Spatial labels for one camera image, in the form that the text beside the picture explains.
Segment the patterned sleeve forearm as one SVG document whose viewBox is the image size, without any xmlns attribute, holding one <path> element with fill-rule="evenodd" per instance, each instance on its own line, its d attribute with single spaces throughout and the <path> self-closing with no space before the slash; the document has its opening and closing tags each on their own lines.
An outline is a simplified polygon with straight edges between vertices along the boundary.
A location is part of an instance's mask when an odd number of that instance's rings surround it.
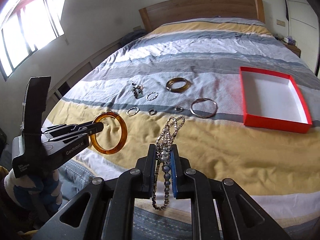
<svg viewBox="0 0 320 240">
<path fill-rule="evenodd" d="M 16 178 L 13 170 L 1 167 L 1 239 L 31 239 L 37 232 L 37 212 L 32 197 L 37 197 L 48 215 L 62 204 L 59 171 L 43 178 Z"/>
</svg>

